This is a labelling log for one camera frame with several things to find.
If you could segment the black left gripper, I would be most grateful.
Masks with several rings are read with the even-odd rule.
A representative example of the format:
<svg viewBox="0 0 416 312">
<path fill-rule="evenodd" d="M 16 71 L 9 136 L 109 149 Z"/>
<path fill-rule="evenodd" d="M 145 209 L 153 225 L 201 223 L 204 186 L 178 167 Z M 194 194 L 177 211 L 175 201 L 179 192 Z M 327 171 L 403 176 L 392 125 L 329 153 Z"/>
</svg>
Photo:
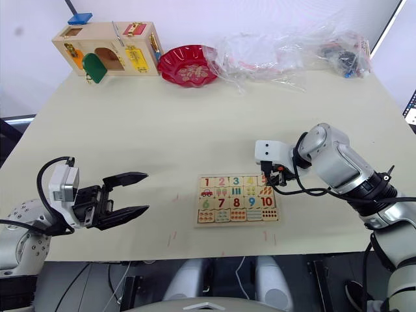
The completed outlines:
<svg viewBox="0 0 416 312">
<path fill-rule="evenodd" d="M 102 186 L 79 189 L 72 209 L 81 227 L 98 228 L 103 231 L 126 224 L 144 214 L 150 208 L 149 205 L 112 211 L 114 202 L 109 199 L 109 192 L 115 187 L 139 183 L 147 177 L 148 174 L 142 172 L 126 172 L 103 178 Z"/>
</svg>

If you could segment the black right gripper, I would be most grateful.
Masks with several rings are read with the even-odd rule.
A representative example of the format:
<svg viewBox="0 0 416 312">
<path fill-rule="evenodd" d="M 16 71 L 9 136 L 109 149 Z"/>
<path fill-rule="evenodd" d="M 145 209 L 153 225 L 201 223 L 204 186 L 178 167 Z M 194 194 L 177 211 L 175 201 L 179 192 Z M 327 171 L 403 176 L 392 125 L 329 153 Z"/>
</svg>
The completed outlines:
<svg viewBox="0 0 416 312">
<path fill-rule="evenodd" d="M 280 164 L 272 164 L 271 161 L 261 161 L 260 167 L 268 186 L 285 187 L 287 181 L 295 179 L 295 175 Z"/>
</svg>

